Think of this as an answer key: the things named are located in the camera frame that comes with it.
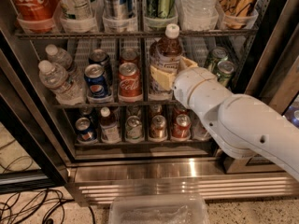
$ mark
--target white bottle cap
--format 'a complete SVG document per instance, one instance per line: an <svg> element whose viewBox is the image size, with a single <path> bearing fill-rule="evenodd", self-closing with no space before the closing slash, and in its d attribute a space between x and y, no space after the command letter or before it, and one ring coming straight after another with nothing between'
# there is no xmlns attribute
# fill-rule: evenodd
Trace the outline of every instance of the white bottle cap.
<svg viewBox="0 0 299 224"><path fill-rule="evenodd" d="M54 68L54 65L51 62L47 61L47 60L43 60L38 64L38 68L39 68L41 73L46 74Z"/></svg>
<svg viewBox="0 0 299 224"><path fill-rule="evenodd" d="M166 26L165 34L167 37L175 39L179 35L179 27L174 23L168 24Z"/></svg>
<svg viewBox="0 0 299 224"><path fill-rule="evenodd" d="M53 44L49 44L49 45L46 46L46 52L50 56L54 56L58 53L58 48Z"/></svg>
<svg viewBox="0 0 299 224"><path fill-rule="evenodd" d="M108 117L110 115L110 110L108 107L101 108L101 116Z"/></svg>

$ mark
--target silver can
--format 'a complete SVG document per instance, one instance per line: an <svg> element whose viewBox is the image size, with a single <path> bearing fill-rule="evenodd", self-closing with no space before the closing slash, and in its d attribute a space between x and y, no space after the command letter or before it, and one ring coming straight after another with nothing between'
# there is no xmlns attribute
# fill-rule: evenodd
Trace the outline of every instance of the silver can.
<svg viewBox="0 0 299 224"><path fill-rule="evenodd" d="M127 139L136 140L143 137L142 122L138 116L131 116L125 123Z"/></svg>
<svg viewBox="0 0 299 224"><path fill-rule="evenodd" d="M152 118L149 127L151 138L165 138L167 136L167 124L164 116L158 115Z"/></svg>
<svg viewBox="0 0 299 224"><path fill-rule="evenodd" d="M86 20L93 17L90 0L60 0L66 19Z"/></svg>

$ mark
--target drink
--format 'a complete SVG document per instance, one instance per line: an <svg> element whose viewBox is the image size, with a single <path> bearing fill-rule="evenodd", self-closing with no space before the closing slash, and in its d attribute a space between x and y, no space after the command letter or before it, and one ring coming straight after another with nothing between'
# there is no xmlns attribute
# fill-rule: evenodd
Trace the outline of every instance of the drink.
<svg viewBox="0 0 299 224"><path fill-rule="evenodd" d="M228 51L225 48L216 47L208 53L204 67L213 73L217 63L220 61L226 61L227 59Z"/></svg>
<svg viewBox="0 0 299 224"><path fill-rule="evenodd" d="M51 19L53 11L49 0L12 0L21 18L26 21L43 21ZM31 30L35 33L46 33L49 29Z"/></svg>
<svg viewBox="0 0 299 224"><path fill-rule="evenodd" d="M80 87L62 66L49 61L41 61L38 68L41 82L54 92L60 100L67 102L82 98Z"/></svg>
<svg viewBox="0 0 299 224"><path fill-rule="evenodd" d="M173 123L172 136L175 138L188 138L190 136L191 120L188 115L178 115Z"/></svg>
<svg viewBox="0 0 299 224"><path fill-rule="evenodd" d="M104 73L100 64L90 64L85 68L84 78L94 98L105 98L111 94Z"/></svg>
<svg viewBox="0 0 299 224"><path fill-rule="evenodd" d="M101 126L104 142L118 142L121 139L118 123L115 115L108 107L103 107L100 110L99 123Z"/></svg>
<svg viewBox="0 0 299 224"><path fill-rule="evenodd" d="M149 127L149 136L151 138L165 138L167 136L166 119L164 116L158 115L152 118Z"/></svg>
<svg viewBox="0 0 299 224"><path fill-rule="evenodd" d="M96 130L87 118L80 118L76 121L76 129L81 141L87 142L95 140L97 137Z"/></svg>
<svg viewBox="0 0 299 224"><path fill-rule="evenodd" d="M235 74L235 65L229 61L219 62L214 70L214 74L222 86L228 87Z"/></svg>
<svg viewBox="0 0 299 224"><path fill-rule="evenodd" d="M132 0L104 0L107 18L125 20L133 16Z"/></svg>
<svg viewBox="0 0 299 224"><path fill-rule="evenodd" d="M97 63L104 67L106 74L106 82L112 85L113 72L109 55L102 49L94 49L88 59L89 64Z"/></svg>
<svg viewBox="0 0 299 224"><path fill-rule="evenodd" d="M66 19L86 20L93 17L90 0L60 0Z"/></svg>
<svg viewBox="0 0 299 224"><path fill-rule="evenodd" d="M46 53L51 63L61 65L68 74L76 80L79 86L83 86L83 74L73 62L72 56L65 49L57 48L55 45L49 44L46 46Z"/></svg>
<svg viewBox="0 0 299 224"><path fill-rule="evenodd" d="M141 95L140 72L134 63L123 63L119 68L119 95L136 97Z"/></svg>
<svg viewBox="0 0 299 224"><path fill-rule="evenodd" d="M120 64L134 63L137 65L138 69L141 70L139 60L140 56L135 49L123 49L121 51Z"/></svg>
<svg viewBox="0 0 299 224"><path fill-rule="evenodd" d="M125 135L129 140L136 140L143 137L142 122L139 117L131 116L125 123Z"/></svg>
<svg viewBox="0 0 299 224"><path fill-rule="evenodd" d="M158 68L169 73L177 73L178 63L182 53L182 47L178 40L179 27L176 24L168 24L165 36L156 46Z"/></svg>

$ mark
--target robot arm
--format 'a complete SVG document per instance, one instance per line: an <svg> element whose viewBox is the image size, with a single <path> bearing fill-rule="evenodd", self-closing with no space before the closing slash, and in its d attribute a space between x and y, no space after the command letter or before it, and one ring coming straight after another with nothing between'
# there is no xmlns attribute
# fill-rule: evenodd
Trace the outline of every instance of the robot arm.
<svg viewBox="0 0 299 224"><path fill-rule="evenodd" d="M299 130L271 107L251 96L232 94L200 67L177 75L174 94L229 156L247 159L261 154L299 180Z"/></svg>

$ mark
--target red can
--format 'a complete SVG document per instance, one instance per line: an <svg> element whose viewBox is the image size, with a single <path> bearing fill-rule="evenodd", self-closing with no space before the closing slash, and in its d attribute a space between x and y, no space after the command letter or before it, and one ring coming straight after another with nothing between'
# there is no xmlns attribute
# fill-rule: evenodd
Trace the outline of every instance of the red can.
<svg viewBox="0 0 299 224"><path fill-rule="evenodd" d="M175 138L187 138L190 135L191 120L187 115L178 115L173 123L172 136Z"/></svg>
<svg viewBox="0 0 299 224"><path fill-rule="evenodd" d="M43 21L50 19L53 15L49 0L12 0L22 19L26 21ZM36 30L34 32L47 32L49 29Z"/></svg>
<svg viewBox="0 0 299 224"><path fill-rule="evenodd" d="M119 95L136 97L141 95L140 71L135 63L123 63L119 68Z"/></svg>

